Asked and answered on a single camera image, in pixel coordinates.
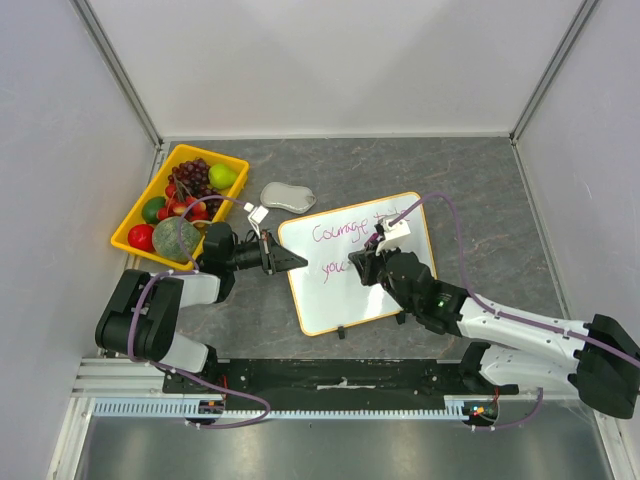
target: gray tabletop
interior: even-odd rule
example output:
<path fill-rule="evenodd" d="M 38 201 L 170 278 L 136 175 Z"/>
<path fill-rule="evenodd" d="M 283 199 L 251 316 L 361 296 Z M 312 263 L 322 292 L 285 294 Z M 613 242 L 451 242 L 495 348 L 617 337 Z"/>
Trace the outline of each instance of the gray tabletop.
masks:
<path fill-rule="evenodd" d="M 174 142 L 172 147 L 181 142 Z M 269 182 L 305 185 L 316 213 L 406 191 L 439 190 L 454 199 L 462 220 L 467 267 L 482 295 L 503 304 L 560 316 L 540 238 L 506 138 L 312 139 L 184 142 L 247 160 L 240 198 L 259 202 Z M 439 278 L 459 283 L 451 214 L 442 202 L 425 205 Z M 262 224 L 277 231 L 295 215 L 273 209 Z M 246 216 L 232 209 L 238 234 Z M 143 268 L 158 266 L 143 263 Z M 300 330 L 286 274 L 238 272 L 229 299 L 183 309 L 178 331 L 214 346 L 221 357 L 459 359 L 467 341 L 440 336 L 415 321 L 393 318 L 336 334 L 307 337 Z"/>

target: yellow tray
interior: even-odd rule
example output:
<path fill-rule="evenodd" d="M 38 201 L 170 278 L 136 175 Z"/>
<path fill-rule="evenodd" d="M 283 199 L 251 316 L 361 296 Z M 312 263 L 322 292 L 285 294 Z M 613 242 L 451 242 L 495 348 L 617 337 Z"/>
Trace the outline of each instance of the yellow tray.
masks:
<path fill-rule="evenodd" d="M 236 179 L 235 183 L 228 189 L 222 190 L 220 193 L 222 195 L 226 195 L 227 197 L 238 198 L 238 195 L 247 183 L 249 172 L 248 162 L 246 162 L 245 160 L 240 160 L 239 158 L 228 157 L 220 153 L 209 152 L 208 150 L 202 150 L 200 148 L 192 147 L 189 145 L 178 145 L 173 149 L 173 152 L 171 152 L 171 155 L 169 155 L 167 161 L 164 162 L 164 165 L 160 168 L 151 183 L 149 183 L 138 201 L 135 203 L 135 205 L 129 211 L 118 229 L 112 235 L 111 245 L 116 248 L 120 248 L 125 252 L 129 252 L 132 255 L 140 255 L 141 257 L 148 258 L 149 260 L 153 260 L 154 262 L 164 263 L 165 265 L 168 265 L 176 270 L 191 270 L 193 268 L 193 264 L 191 262 L 177 263 L 161 257 L 160 255 L 157 255 L 155 253 L 145 252 L 144 250 L 133 248 L 127 241 L 127 235 L 129 234 L 129 230 L 131 230 L 132 227 L 141 223 L 145 223 L 144 219 L 142 218 L 142 207 L 144 206 L 144 204 L 153 197 L 164 196 L 164 189 L 169 184 L 167 177 L 171 175 L 171 169 L 179 165 L 180 163 L 195 160 L 196 158 L 202 158 L 209 165 L 224 163 L 227 167 L 236 172 L 238 174 L 238 178 Z M 222 202 L 220 209 L 213 217 L 213 221 L 223 221 L 227 217 L 229 210 L 231 210 L 231 205 L 232 202 L 230 202 L 229 200 L 225 200 L 224 202 Z M 195 252 L 193 252 L 194 258 L 197 258 L 198 255 L 202 253 L 203 242 L 204 237 L 202 238 L 202 240 L 200 240 L 200 243 L 198 244 Z"/>

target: white panel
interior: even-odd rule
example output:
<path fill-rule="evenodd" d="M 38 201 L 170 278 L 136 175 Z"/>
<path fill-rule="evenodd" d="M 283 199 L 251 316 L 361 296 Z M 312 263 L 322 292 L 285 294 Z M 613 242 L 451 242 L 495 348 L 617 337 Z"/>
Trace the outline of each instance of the white panel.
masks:
<path fill-rule="evenodd" d="M 506 132 L 580 0 L 93 0 L 165 136 Z"/>
<path fill-rule="evenodd" d="M 0 15 L 0 477 L 44 478 L 153 148 L 69 2 Z"/>
<path fill-rule="evenodd" d="M 520 151 L 570 310 L 640 342 L 640 3 L 600 2 Z M 640 414 L 630 431 L 640 447 Z"/>
<path fill-rule="evenodd" d="M 386 215 L 404 212 L 420 197 L 404 193 L 351 207 L 289 220 L 278 229 L 280 244 L 306 258 L 309 266 L 288 272 L 300 327 L 319 335 L 400 311 L 380 285 L 364 287 L 347 256 L 361 250 Z M 407 215 L 411 235 L 402 249 L 414 252 L 435 275 L 422 207 Z"/>

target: purple cable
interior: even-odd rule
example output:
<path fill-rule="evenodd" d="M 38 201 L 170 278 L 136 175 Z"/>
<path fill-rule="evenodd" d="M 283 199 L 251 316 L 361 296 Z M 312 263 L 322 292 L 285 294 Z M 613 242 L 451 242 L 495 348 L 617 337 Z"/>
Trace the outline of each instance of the purple cable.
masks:
<path fill-rule="evenodd" d="M 455 229 L 456 229 L 456 236 L 458 237 L 458 258 L 459 258 L 458 261 L 459 261 L 460 279 L 462 280 L 462 285 L 464 286 L 464 288 L 469 293 L 469 296 L 478 305 L 480 305 L 483 309 L 485 309 L 489 313 L 495 314 L 496 310 L 494 308 L 491 308 L 485 302 L 483 302 L 482 299 L 480 297 L 478 297 L 478 295 L 475 293 L 475 291 L 473 290 L 473 287 L 471 287 L 471 282 L 469 281 L 469 276 L 467 275 L 467 268 L 465 266 L 464 246 L 462 244 L 462 234 L 460 232 L 461 231 L 460 217 L 458 215 L 458 210 L 456 209 L 456 206 L 453 204 L 453 201 L 451 200 L 451 198 L 446 193 L 442 193 L 442 192 L 428 193 L 427 195 L 425 195 L 424 197 L 422 197 L 418 201 L 416 201 L 413 205 L 411 205 L 402 214 L 400 214 L 400 216 L 398 218 L 394 219 L 392 222 L 389 222 L 389 226 L 392 227 L 393 225 L 398 223 L 400 220 L 405 218 L 413 209 L 415 209 L 416 207 L 422 205 L 424 202 L 426 202 L 427 200 L 430 200 L 432 198 L 441 198 L 445 202 L 447 202 L 447 205 L 449 206 L 449 209 L 451 210 L 451 214 L 453 215 L 453 221 L 455 223 Z M 512 313 L 507 313 L 507 312 L 503 312 L 503 311 L 500 312 L 500 317 L 501 318 L 507 318 L 509 320 L 513 320 L 513 321 L 518 322 L 518 323 L 523 323 L 523 324 L 529 325 L 531 327 L 536 327 L 536 328 L 540 328 L 542 330 L 547 330 L 549 332 L 559 333 L 559 334 L 562 334 L 562 335 L 566 334 L 569 337 L 576 338 L 576 339 L 581 340 L 581 341 L 583 341 L 585 343 L 589 343 L 589 344 L 591 344 L 591 345 L 593 345 L 595 347 L 601 348 L 602 350 L 605 350 L 606 352 L 609 352 L 612 355 L 615 355 L 616 357 L 621 358 L 622 360 L 625 360 L 626 362 L 629 362 L 634 367 L 640 369 L 640 361 L 638 361 L 637 359 L 635 359 L 631 355 L 627 355 L 626 353 L 621 352 L 617 348 L 614 348 L 611 345 L 607 345 L 606 343 L 601 342 L 600 340 L 596 340 L 595 338 L 588 337 L 587 335 L 583 335 L 583 334 L 577 333 L 577 332 L 572 332 L 571 330 L 569 330 L 569 331 L 567 331 L 565 333 L 564 329 L 561 328 L 561 327 L 554 327 L 553 325 L 546 325 L 544 323 L 536 322 L 535 320 L 531 320 L 529 318 L 520 317 L 518 315 L 513 315 Z"/>
<path fill-rule="evenodd" d="M 508 428 L 514 428 L 514 427 L 519 427 L 520 425 L 524 425 L 527 422 L 530 422 L 531 420 L 533 420 L 535 418 L 536 415 L 538 415 L 538 413 L 540 412 L 540 409 L 542 408 L 542 399 L 544 398 L 544 394 L 542 392 L 542 389 L 539 388 L 538 389 L 538 399 L 536 400 L 536 404 L 533 407 L 533 410 L 531 410 L 531 413 L 529 415 L 527 415 L 526 417 L 520 419 L 520 420 L 516 420 L 515 422 L 509 422 L 509 423 L 503 423 L 502 425 L 495 425 L 495 426 L 490 426 L 490 427 L 476 427 L 475 429 L 473 429 L 474 431 L 481 431 L 481 432 L 495 432 L 496 430 L 506 430 Z"/>
<path fill-rule="evenodd" d="M 187 214 L 191 211 L 191 209 L 195 205 L 197 205 L 200 202 L 204 202 L 205 200 L 216 200 L 216 199 L 229 200 L 230 202 L 237 203 L 238 205 L 242 205 L 242 206 L 245 206 L 247 203 L 247 202 L 238 200 L 237 198 L 231 198 L 225 195 L 208 195 L 206 197 L 202 197 L 196 200 L 195 202 L 193 202 L 191 205 L 187 207 L 187 209 L 182 213 L 182 215 L 180 215 L 180 219 L 178 220 L 178 245 L 180 245 L 180 250 L 182 250 L 182 252 L 187 256 L 187 259 L 191 262 L 191 264 L 193 265 L 193 269 L 196 272 L 198 271 L 198 264 L 196 263 L 195 259 L 191 256 L 191 252 L 187 250 L 187 247 L 182 241 L 182 222 L 184 222 L 184 217 L 187 216 Z"/>
<path fill-rule="evenodd" d="M 186 247 L 184 246 L 184 243 L 182 242 L 182 231 L 180 230 L 181 226 L 182 226 L 182 220 L 184 220 L 185 215 L 189 212 L 189 210 L 191 210 L 191 208 L 199 203 L 199 202 L 203 202 L 205 200 L 212 200 L 215 198 L 222 198 L 225 200 L 231 200 L 235 203 L 238 203 L 240 205 L 245 205 L 246 202 L 241 202 L 239 200 L 236 200 L 235 198 L 229 198 L 229 197 L 225 197 L 224 195 L 209 195 L 207 197 L 202 197 L 201 199 L 199 199 L 196 202 L 193 202 L 191 205 L 189 205 L 187 207 L 187 209 L 184 211 L 184 213 L 180 216 L 180 221 L 178 223 L 178 243 L 180 244 L 180 248 L 182 249 L 183 252 L 185 252 L 187 254 L 187 256 L 190 258 L 191 262 L 193 263 L 193 265 L 197 268 L 196 262 L 195 260 L 193 260 L 193 258 L 191 257 L 191 255 L 189 254 L 188 250 L 186 249 Z M 136 331 L 138 328 L 138 321 L 140 320 L 140 311 L 142 310 L 142 307 L 144 306 L 144 302 L 147 299 L 147 297 L 149 296 L 149 292 L 151 292 L 151 288 L 153 287 L 153 285 L 168 276 L 180 276 L 180 275 L 196 275 L 198 273 L 198 270 L 190 270 L 190 271 L 186 271 L 186 272 L 174 272 L 172 270 L 168 270 L 166 272 L 160 272 L 157 275 L 155 275 L 153 278 L 151 278 L 147 284 L 144 286 L 144 288 L 142 289 L 142 292 L 140 293 L 140 298 L 138 298 L 138 301 L 136 303 L 136 307 L 133 310 L 133 317 L 131 318 L 131 327 L 129 328 L 129 336 L 127 337 L 127 355 L 129 356 L 129 359 L 132 362 L 138 362 L 139 360 L 135 357 L 134 352 L 133 352 L 133 344 L 135 341 L 135 336 L 136 336 Z M 261 403 L 262 405 L 264 405 L 264 412 L 262 414 L 260 414 L 259 416 L 255 417 L 255 418 L 250 418 L 248 420 L 243 420 L 241 422 L 235 422 L 235 423 L 229 423 L 229 424 L 222 424 L 222 425 L 201 425 L 200 428 L 206 428 L 209 430 L 227 430 L 230 428 L 238 428 L 238 427 L 246 427 L 249 425 L 253 425 L 255 423 L 260 422 L 261 420 L 263 420 L 267 415 L 269 415 L 269 413 L 271 412 L 271 405 L 269 404 L 269 402 L 267 402 L 264 398 L 260 398 L 257 397 L 255 395 L 251 395 L 249 393 L 243 393 L 243 392 L 238 392 L 236 390 L 230 390 L 228 388 L 223 388 L 223 387 L 219 387 L 217 385 L 214 385 L 213 383 L 209 383 L 206 380 L 203 380 L 202 378 L 194 375 L 191 372 L 187 372 L 186 370 L 182 370 L 179 368 L 174 368 L 171 367 L 169 365 L 164 365 L 162 363 L 156 363 L 156 362 L 152 362 L 152 364 L 158 368 L 162 368 L 164 370 L 175 370 L 176 373 L 178 373 L 179 375 L 182 375 L 183 377 L 188 378 L 189 380 L 199 383 L 202 386 L 205 386 L 207 388 L 210 388 L 212 390 L 215 390 L 217 392 L 220 393 L 225 393 L 227 395 L 235 395 L 236 397 L 242 397 L 242 398 L 246 398 L 248 400 L 253 400 L 255 402 Z"/>

